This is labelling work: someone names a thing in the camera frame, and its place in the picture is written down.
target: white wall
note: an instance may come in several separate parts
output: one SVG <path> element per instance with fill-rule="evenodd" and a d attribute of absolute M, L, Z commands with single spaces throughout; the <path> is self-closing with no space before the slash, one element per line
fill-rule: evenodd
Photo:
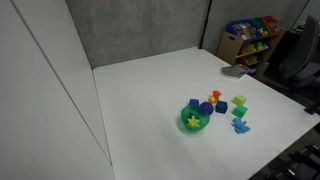
<path fill-rule="evenodd" d="M 296 28 L 301 22 L 305 22 L 307 20 L 308 15 L 313 16 L 318 21 L 320 21 L 320 1 L 319 0 L 310 0 L 307 4 L 306 8 L 303 10 L 301 15 L 299 16 L 297 22 L 294 24 L 293 28 Z"/>
<path fill-rule="evenodd" d="M 114 180 L 9 0 L 0 1 L 0 179 Z"/>
<path fill-rule="evenodd" d="M 13 0 L 109 156 L 96 87 L 88 59 L 64 0 Z"/>

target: green bowl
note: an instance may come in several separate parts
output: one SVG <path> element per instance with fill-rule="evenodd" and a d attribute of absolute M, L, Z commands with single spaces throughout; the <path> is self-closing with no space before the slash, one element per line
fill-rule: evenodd
<path fill-rule="evenodd" d="M 188 119 L 192 118 L 192 116 L 195 116 L 196 119 L 198 119 L 200 121 L 199 122 L 200 127 L 192 127 L 188 124 Z M 182 109 L 181 120 L 187 129 L 195 132 L 195 131 L 199 131 L 199 130 L 203 129 L 204 127 L 206 127 L 206 125 L 210 121 L 210 116 L 201 107 L 189 105 L 189 106 L 186 106 Z"/>

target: green block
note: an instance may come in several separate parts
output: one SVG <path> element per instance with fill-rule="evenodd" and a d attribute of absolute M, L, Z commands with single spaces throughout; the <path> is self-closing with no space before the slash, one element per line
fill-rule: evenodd
<path fill-rule="evenodd" d="M 242 105 L 239 105 L 233 110 L 232 114 L 237 116 L 238 118 L 242 118 L 246 114 L 247 111 L 248 111 L 248 108 L 246 108 Z"/>
<path fill-rule="evenodd" d="M 232 102 L 233 102 L 233 104 L 238 106 L 238 105 L 244 105 L 244 103 L 246 103 L 246 101 L 247 101 L 246 97 L 244 97 L 242 95 L 238 95 L 238 96 L 233 98 Z"/>

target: white tabletop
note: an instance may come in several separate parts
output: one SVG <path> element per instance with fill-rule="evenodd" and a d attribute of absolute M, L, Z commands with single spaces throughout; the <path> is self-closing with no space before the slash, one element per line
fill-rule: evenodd
<path fill-rule="evenodd" d="M 222 76 L 225 65 L 190 48 L 94 70 L 116 180 L 248 179 L 319 122 L 249 76 Z M 189 133 L 182 108 L 213 90 L 228 102 L 227 113 Z M 241 135 L 230 125 L 238 94 L 248 98 L 243 119 L 251 128 Z"/>

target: blue toy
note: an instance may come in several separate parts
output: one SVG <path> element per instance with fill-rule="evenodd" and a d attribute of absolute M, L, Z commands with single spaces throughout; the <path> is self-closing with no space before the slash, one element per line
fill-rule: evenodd
<path fill-rule="evenodd" d="M 234 127 L 234 131 L 237 134 L 243 134 L 246 133 L 248 131 L 250 131 L 250 128 L 248 126 L 246 126 L 247 121 L 243 121 L 240 118 L 234 118 L 232 120 L 233 124 L 231 124 Z"/>
<path fill-rule="evenodd" d="M 189 105 L 190 106 L 199 106 L 199 99 L 190 99 Z"/>
<path fill-rule="evenodd" d="M 204 102 L 200 105 L 200 107 L 205 110 L 209 115 L 213 113 L 213 106 L 209 102 Z"/>
<path fill-rule="evenodd" d="M 224 101 L 218 101 L 216 105 L 216 112 L 225 114 L 228 110 L 228 104 Z"/>

